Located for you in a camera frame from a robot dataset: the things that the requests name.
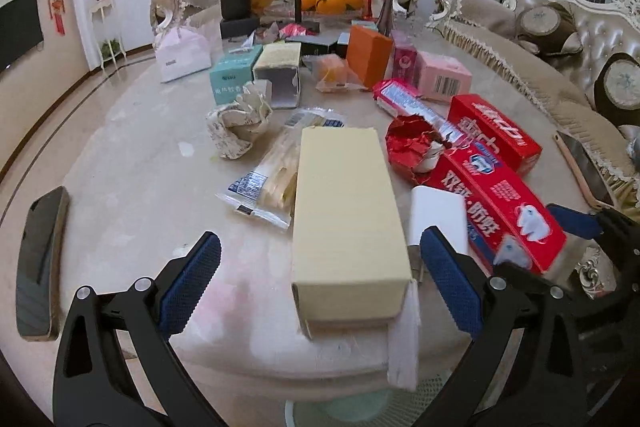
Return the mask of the teal tissue box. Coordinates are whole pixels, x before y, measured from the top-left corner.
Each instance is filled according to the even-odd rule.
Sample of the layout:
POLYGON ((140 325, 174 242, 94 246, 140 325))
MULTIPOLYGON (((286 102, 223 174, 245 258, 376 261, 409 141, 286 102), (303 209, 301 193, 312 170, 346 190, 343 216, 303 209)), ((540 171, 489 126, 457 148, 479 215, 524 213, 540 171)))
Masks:
POLYGON ((262 45, 237 48, 224 54, 209 72, 209 83, 217 105, 235 101, 244 84, 254 79, 253 68, 262 54, 262 45))

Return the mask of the pink box with barcode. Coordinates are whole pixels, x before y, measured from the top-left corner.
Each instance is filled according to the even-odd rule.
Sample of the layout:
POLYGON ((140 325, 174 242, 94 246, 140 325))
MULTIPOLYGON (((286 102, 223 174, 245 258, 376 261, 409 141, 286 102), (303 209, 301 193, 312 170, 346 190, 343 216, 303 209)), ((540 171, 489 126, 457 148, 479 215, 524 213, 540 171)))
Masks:
POLYGON ((419 51, 416 56, 416 89, 420 97, 449 103, 471 91, 472 74, 455 57, 419 51))

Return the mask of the black box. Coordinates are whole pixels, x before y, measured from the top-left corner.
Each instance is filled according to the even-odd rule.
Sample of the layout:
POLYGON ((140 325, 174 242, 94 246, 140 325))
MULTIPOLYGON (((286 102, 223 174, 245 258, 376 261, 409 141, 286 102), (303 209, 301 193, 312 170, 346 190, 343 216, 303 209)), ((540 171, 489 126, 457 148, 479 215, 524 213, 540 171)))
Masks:
POLYGON ((220 0, 223 20, 245 20, 252 15, 250 0, 220 0))

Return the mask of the red chinese knot decoration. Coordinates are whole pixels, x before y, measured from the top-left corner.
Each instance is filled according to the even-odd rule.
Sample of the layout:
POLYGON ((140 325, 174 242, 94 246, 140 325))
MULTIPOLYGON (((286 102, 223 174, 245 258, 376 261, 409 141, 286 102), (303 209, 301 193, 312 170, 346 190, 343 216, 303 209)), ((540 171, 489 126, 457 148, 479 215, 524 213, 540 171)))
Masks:
POLYGON ((56 32, 60 36, 65 35, 63 15, 65 14, 64 0, 48 0, 50 19, 54 23, 56 32))

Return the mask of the white side stand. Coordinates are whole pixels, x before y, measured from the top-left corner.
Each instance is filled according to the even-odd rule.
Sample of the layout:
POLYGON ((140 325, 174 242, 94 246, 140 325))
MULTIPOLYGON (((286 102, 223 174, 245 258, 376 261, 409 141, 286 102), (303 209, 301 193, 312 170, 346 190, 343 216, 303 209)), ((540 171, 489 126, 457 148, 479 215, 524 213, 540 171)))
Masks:
POLYGON ((127 61, 127 52, 115 0, 94 0, 89 9, 89 20, 101 69, 105 72, 107 64, 118 68, 120 58, 127 61))

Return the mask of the black smartphone on table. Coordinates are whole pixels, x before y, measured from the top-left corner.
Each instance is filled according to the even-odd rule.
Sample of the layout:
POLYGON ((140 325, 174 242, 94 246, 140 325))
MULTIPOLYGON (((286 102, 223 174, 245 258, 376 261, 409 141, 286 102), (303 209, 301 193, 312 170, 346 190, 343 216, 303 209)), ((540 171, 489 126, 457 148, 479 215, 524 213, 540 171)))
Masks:
POLYGON ((29 206, 18 253, 15 317, 28 341, 55 339, 60 307, 60 258, 70 205, 64 186, 29 206))

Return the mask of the clear bag with orange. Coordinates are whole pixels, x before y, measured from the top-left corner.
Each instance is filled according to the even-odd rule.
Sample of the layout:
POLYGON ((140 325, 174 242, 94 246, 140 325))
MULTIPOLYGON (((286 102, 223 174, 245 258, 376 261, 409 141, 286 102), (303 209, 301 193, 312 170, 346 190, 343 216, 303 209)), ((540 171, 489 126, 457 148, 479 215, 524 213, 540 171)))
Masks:
POLYGON ((347 64, 338 55, 306 55, 302 58, 306 69, 316 83, 316 89, 322 93, 347 91, 366 91, 367 88, 347 64))

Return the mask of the orange cardboard box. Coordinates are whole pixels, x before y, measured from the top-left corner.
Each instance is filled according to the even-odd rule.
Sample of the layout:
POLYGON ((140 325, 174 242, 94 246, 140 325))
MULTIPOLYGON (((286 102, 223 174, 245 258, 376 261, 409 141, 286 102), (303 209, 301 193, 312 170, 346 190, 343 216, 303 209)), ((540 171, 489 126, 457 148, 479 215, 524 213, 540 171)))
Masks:
POLYGON ((364 87, 372 89, 384 79, 392 49, 390 37, 364 26, 352 26, 346 53, 347 65, 364 87))

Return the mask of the red toothpaste box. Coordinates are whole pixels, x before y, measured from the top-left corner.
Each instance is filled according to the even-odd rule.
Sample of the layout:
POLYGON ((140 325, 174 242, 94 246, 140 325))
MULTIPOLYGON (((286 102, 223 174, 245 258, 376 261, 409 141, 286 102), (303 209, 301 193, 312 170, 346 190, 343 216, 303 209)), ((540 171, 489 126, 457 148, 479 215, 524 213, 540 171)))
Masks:
POLYGON ((463 197, 471 248, 488 271, 509 261, 544 274, 565 245, 565 233, 544 204, 483 144, 445 150, 426 184, 463 197))
POLYGON ((488 147, 519 176, 534 168, 542 147, 518 124, 477 94, 455 95, 447 119, 488 147))

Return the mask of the long cream cardboard box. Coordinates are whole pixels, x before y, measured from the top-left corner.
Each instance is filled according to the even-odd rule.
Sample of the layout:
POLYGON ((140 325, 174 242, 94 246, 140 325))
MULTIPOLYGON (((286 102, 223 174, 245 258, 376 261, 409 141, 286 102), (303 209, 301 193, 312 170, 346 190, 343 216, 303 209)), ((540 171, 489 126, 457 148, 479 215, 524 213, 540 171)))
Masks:
POLYGON ((411 280, 378 132, 304 129, 292 243, 292 293, 303 328, 386 324, 400 313, 411 280))

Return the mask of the wall mounted black television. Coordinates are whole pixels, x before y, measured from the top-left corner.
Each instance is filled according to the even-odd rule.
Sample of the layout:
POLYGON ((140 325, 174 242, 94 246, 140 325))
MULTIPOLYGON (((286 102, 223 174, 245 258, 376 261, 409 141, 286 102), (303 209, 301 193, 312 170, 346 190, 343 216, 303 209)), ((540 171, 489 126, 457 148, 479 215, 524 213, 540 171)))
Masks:
POLYGON ((0 67, 7 69, 43 42, 38 0, 11 0, 0 9, 0 67))

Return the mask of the clear plastic snack wrapper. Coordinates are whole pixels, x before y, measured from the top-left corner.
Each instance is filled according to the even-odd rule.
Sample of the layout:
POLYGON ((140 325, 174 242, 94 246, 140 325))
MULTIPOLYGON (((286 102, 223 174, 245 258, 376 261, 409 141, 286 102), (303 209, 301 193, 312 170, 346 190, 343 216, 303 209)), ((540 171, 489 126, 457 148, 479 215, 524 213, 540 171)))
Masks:
POLYGON ((242 215, 262 219, 286 231, 293 219, 303 130, 344 126, 344 116, 332 109, 295 109, 258 165, 217 197, 242 215))

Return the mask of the magenta cosmetics box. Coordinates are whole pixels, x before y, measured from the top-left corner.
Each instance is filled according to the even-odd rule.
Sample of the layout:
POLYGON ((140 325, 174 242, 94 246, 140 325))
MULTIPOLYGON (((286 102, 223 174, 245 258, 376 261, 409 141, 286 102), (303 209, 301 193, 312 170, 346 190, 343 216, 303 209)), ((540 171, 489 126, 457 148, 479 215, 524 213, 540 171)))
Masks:
POLYGON ((392 77, 413 86, 416 79, 418 50, 401 30, 393 30, 390 38, 393 40, 392 77))

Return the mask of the ornate cream sofa right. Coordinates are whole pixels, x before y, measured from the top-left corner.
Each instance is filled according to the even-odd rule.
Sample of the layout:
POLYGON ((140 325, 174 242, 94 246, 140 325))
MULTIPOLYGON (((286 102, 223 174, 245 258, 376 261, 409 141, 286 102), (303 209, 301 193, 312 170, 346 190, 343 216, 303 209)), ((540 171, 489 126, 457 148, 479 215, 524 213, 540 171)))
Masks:
POLYGON ((639 0, 436 0, 428 22, 586 148, 639 217, 639 0))

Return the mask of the phone in tan case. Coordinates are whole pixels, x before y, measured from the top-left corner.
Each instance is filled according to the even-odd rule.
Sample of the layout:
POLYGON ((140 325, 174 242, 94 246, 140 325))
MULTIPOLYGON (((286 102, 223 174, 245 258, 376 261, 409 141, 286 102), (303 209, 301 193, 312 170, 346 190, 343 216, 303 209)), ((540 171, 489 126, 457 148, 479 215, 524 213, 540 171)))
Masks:
POLYGON ((573 173, 587 204, 595 210, 618 209, 611 190, 582 143, 562 131, 555 132, 553 140, 573 173))

